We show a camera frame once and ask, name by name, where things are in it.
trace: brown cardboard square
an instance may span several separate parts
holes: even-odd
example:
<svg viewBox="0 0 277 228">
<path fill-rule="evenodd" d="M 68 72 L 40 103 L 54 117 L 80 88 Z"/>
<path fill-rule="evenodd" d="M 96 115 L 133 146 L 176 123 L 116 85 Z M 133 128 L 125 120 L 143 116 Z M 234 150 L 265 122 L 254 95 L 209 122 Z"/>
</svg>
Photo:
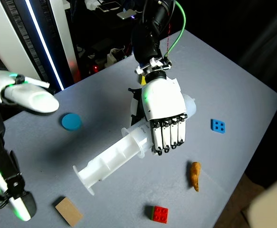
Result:
<svg viewBox="0 0 277 228">
<path fill-rule="evenodd" d="M 61 202 L 58 203 L 55 208 L 71 227 L 74 227 L 83 218 L 83 215 L 80 213 L 80 211 L 67 197 L 61 200 Z"/>
</svg>

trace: large plastic syringe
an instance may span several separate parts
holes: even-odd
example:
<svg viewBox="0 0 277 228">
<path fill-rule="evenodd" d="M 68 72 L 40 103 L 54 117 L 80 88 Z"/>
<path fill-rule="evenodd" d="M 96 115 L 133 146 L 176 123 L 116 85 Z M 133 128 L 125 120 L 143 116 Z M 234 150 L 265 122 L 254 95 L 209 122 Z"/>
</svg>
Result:
<svg viewBox="0 0 277 228">
<path fill-rule="evenodd" d="M 190 118 L 196 112 L 196 105 L 194 99 L 188 95 L 183 97 L 186 103 L 186 114 Z M 123 128 L 121 132 L 123 138 L 89 161 L 84 169 L 78 172 L 76 166 L 73 166 L 78 178 L 92 195 L 94 191 L 91 187 L 96 182 L 103 181 L 136 154 L 143 158 L 146 151 L 151 151 L 153 146 L 151 127 L 145 119 L 128 129 Z"/>
</svg>

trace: smartphone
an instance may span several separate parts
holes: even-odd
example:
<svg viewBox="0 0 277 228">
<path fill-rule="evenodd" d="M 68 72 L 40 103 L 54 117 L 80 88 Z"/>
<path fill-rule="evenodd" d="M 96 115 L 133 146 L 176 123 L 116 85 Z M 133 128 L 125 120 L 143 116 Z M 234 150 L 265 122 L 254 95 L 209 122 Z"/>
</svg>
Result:
<svg viewBox="0 0 277 228">
<path fill-rule="evenodd" d="M 110 10 L 117 10 L 120 8 L 120 4 L 116 1 L 104 3 L 97 6 L 102 12 L 109 12 Z"/>
<path fill-rule="evenodd" d="M 128 9 L 127 11 L 120 12 L 117 14 L 122 20 L 135 16 L 136 12 L 133 9 Z"/>
</svg>

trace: blue lego brick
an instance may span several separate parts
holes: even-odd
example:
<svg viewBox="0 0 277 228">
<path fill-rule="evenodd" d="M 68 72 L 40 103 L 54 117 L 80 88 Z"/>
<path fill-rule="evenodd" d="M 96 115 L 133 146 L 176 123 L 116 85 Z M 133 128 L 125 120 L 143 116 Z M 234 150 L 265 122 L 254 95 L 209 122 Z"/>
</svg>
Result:
<svg viewBox="0 0 277 228">
<path fill-rule="evenodd" d="M 211 119 L 211 129 L 215 132 L 225 133 L 225 123 L 223 121 Z"/>
</svg>

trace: red lego brick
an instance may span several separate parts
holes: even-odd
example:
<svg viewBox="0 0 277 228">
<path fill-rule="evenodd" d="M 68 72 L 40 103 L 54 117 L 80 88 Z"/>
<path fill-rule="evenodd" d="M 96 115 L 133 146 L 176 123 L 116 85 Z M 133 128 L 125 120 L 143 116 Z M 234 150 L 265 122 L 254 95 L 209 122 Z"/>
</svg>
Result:
<svg viewBox="0 0 277 228">
<path fill-rule="evenodd" d="M 168 209 L 155 206 L 153 208 L 152 220 L 155 222 L 167 223 L 168 221 Z"/>
</svg>

